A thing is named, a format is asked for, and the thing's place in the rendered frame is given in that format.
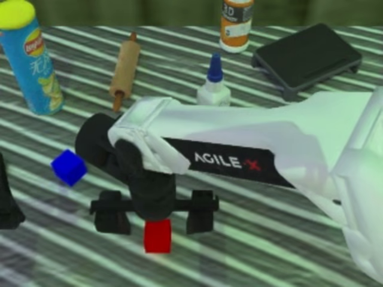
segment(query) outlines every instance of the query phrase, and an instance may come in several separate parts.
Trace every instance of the blue cap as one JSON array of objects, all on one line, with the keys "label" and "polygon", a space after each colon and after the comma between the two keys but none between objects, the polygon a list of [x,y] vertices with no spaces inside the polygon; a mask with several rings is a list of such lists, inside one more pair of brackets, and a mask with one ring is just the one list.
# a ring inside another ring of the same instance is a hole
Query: blue cap
[{"label": "blue cap", "polygon": [[210,67],[208,71],[208,80],[213,83],[222,81],[223,71],[221,65],[221,55],[219,53],[214,53],[211,56]]}]

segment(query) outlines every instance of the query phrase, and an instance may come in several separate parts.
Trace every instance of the table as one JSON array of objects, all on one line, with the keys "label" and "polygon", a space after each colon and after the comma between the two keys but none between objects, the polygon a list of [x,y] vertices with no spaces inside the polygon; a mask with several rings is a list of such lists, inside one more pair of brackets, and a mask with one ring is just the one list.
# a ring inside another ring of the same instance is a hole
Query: table
[{"label": "table", "polygon": [[[250,60],[255,48],[297,29],[254,28],[248,51],[223,53],[234,106],[285,104],[279,88]],[[133,30],[142,53],[132,98],[122,111],[142,96],[195,103],[209,57],[219,51],[218,28],[44,29],[67,100],[51,117],[28,111],[0,54],[0,149],[13,194],[28,217],[16,231],[0,232],[0,286],[380,286],[355,266],[339,227],[310,201],[298,192],[253,182],[195,172],[179,176],[180,197],[197,188],[213,189],[221,210],[215,232],[193,236],[186,236],[186,214],[173,214],[169,255],[145,254],[144,223],[134,215],[129,215],[129,237],[95,231],[90,201],[102,190],[128,194],[127,188],[93,167],[74,188],[65,187],[50,162],[73,149],[86,118],[97,112],[116,117],[108,86],[120,43]],[[336,31],[363,54],[360,72],[316,85],[300,94],[302,100],[319,90],[372,91],[382,84],[383,30]]]}]

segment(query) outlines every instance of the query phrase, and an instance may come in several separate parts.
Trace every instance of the green background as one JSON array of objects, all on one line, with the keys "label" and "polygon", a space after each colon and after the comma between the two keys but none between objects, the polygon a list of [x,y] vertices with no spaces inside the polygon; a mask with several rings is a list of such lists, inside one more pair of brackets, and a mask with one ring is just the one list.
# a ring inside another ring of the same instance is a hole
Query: green background
[{"label": "green background", "polygon": [[[215,26],[221,0],[31,0],[43,26]],[[383,0],[256,0],[254,26],[380,26]]]}]

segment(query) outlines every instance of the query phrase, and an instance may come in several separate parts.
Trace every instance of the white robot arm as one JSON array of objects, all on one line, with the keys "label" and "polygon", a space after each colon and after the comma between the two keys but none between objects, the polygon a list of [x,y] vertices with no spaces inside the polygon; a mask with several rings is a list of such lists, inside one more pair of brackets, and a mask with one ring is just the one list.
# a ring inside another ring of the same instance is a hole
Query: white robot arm
[{"label": "white robot arm", "polygon": [[137,101],[108,131],[144,168],[296,188],[342,226],[355,263],[383,283],[383,88],[319,92],[280,108]]}]

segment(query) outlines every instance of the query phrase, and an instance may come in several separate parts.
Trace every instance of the glue bottle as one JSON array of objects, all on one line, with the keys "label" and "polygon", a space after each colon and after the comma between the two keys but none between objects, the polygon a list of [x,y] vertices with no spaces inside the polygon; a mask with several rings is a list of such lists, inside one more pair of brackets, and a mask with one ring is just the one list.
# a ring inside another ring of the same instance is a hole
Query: glue bottle
[{"label": "glue bottle", "polygon": [[197,91],[197,104],[209,106],[229,106],[231,91],[224,85],[221,55],[214,53],[205,84]]},{"label": "glue bottle", "polygon": [[28,108],[37,115],[60,111],[64,99],[30,2],[0,2],[0,45]]},{"label": "glue bottle", "polygon": [[221,16],[221,48],[241,53],[249,44],[254,0],[223,0]]}]

